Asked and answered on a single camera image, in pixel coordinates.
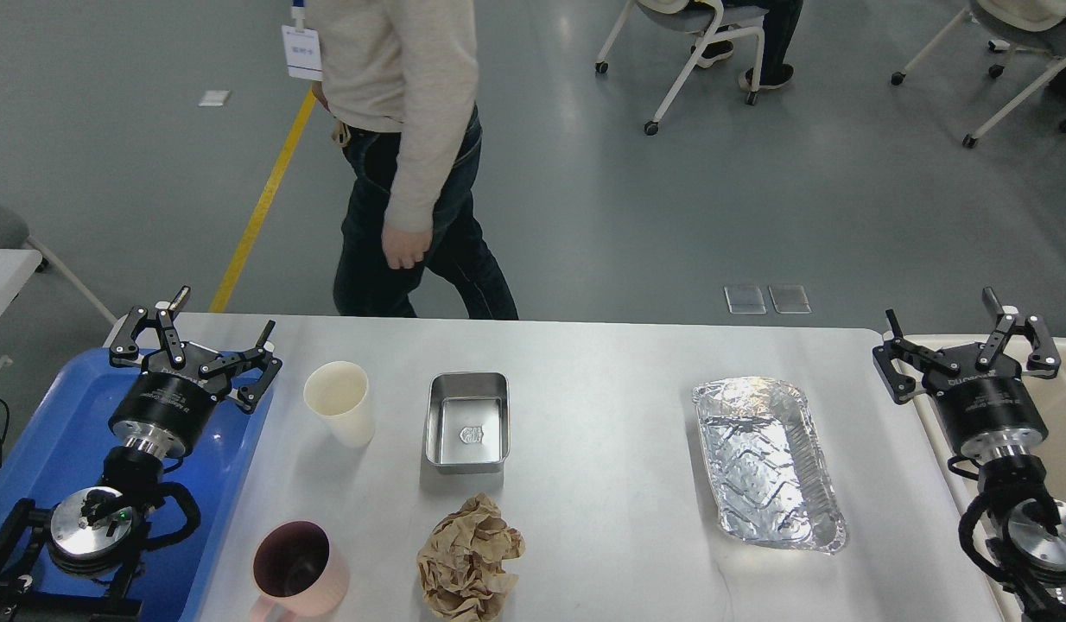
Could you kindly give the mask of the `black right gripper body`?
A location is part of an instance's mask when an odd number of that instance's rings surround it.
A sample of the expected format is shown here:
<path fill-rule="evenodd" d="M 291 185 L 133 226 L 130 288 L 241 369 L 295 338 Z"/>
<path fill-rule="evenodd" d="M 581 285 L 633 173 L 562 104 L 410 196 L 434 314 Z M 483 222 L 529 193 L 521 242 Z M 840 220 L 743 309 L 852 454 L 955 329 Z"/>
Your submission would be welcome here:
<path fill-rule="evenodd" d="M 928 394 L 955 454 L 1028 454 L 1050 434 L 1022 379 L 934 377 Z"/>

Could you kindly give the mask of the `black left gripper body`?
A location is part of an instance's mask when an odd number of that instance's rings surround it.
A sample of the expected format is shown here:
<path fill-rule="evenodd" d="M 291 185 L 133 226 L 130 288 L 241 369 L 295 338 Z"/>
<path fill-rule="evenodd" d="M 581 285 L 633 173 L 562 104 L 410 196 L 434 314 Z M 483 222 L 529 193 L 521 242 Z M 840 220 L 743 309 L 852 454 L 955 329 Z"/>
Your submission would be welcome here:
<path fill-rule="evenodd" d="M 108 428 L 127 447 L 157 458 L 185 458 L 225 395 L 222 377 L 190 379 L 144 371 L 111 415 Z"/>

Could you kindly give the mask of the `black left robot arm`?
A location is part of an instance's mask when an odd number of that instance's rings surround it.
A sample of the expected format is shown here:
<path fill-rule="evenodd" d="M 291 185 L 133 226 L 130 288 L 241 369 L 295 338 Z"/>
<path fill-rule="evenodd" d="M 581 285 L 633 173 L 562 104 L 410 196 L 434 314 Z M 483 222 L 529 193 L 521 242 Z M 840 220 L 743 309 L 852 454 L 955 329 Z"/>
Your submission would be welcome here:
<path fill-rule="evenodd" d="M 60 372 L 0 475 L 0 621 L 177 621 L 196 609 L 282 369 L 179 335 L 189 288 L 135 306 Z"/>

